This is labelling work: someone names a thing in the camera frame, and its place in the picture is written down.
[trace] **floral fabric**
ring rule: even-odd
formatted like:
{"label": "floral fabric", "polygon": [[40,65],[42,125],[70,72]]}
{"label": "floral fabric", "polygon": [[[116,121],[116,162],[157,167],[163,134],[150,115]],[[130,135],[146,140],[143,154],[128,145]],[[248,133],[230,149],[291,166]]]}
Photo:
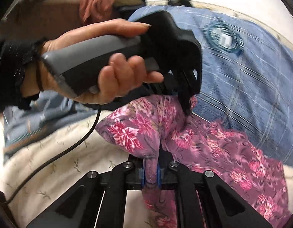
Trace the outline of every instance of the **floral fabric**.
{"label": "floral fabric", "polygon": [[[191,101],[194,107],[196,98]],[[96,131],[144,159],[143,196],[159,227],[177,227],[174,193],[160,191],[156,184],[160,141],[163,150],[191,170],[214,171],[274,228],[282,227],[291,215],[282,163],[264,156],[246,134],[225,130],[220,121],[185,116],[177,97],[134,100],[99,122]]]}

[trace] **plaid pattern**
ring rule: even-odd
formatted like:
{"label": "plaid pattern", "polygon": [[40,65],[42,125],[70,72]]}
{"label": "plaid pattern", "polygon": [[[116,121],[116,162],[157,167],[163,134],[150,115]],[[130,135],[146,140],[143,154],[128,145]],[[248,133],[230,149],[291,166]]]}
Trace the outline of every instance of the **plaid pattern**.
{"label": "plaid pattern", "polygon": [[[202,89],[194,112],[225,128],[244,131],[268,157],[293,166],[293,51],[262,27],[209,9],[148,6],[135,20],[167,10],[176,24],[192,30],[202,46]],[[241,54],[213,48],[204,27],[223,22],[244,42]]]}

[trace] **metal screw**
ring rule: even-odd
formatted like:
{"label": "metal screw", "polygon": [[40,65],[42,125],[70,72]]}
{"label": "metal screw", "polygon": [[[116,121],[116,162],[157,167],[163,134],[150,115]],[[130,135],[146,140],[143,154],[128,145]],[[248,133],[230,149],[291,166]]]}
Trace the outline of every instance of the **metal screw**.
{"label": "metal screw", "polygon": [[173,168],[177,167],[178,165],[179,165],[179,163],[177,161],[171,161],[170,162],[170,166],[173,167]]}
{"label": "metal screw", "polygon": [[207,177],[213,177],[213,176],[214,176],[214,172],[211,171],[211,170],[207,170],[207,171],[205,172],[205,176],[207,176]]}
{"label": "metal screw", "polygon": [[124,168],[132,168],[133,167],[133,163],[132,162],[129,162],[129,161],[126,161],[123,163],[123,167]]}
{"label": "metal screw", "polygon": [[96,176],[97,176],[97,172],[93,170],[88,173],[88,178],[90,179],[95,178]]}

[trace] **black sleeve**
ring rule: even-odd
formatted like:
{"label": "black sleeve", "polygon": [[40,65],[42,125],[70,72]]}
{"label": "black sleeve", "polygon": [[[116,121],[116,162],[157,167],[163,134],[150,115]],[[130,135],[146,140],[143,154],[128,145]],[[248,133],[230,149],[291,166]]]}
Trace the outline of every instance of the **black sleeve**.
{"label": "black sleeve", "polygon": [[12,42],[0,40],[0,112],[6,106],[29,110],[30,102],[39,94],[23,98],[20,86],[25,77],[25,65],[40,59],[39,47],[45,42]]}

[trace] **hand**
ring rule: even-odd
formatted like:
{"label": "hand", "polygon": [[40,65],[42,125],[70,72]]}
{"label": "hand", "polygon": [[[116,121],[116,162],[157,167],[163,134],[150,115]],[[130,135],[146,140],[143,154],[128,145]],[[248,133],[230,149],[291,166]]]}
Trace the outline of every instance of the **hand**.
{"label": "hand", "polygon": [[[91,24],[71,30],[57,39],[47,41],[42,48],[42,54],[103,35],[138,36],[146,33],[149,27],[150,25],[148,24],[133,23],[123,19]],[[43,89],[54,90],[71,98],[59,88],[53,76],[44,66],[44,63],[39,62],[38,64],[40,66]],[[75,101],[105,104],[111,102],[115,97],[126,95],[129,91],[141,86],[143,82],[160,83],[164,79],[158,72],[147,73],[143,58],[137,55],[126,60],[123,54],[113,54],[108,64],[99,73],[98,87],[100,92],[97,94],[86,92],[75,98]],[[21,85],[21,92],[24,97],[32,96],[39,92],[36,84],[36,66],[29,66],[25,70],[25,79]]]}

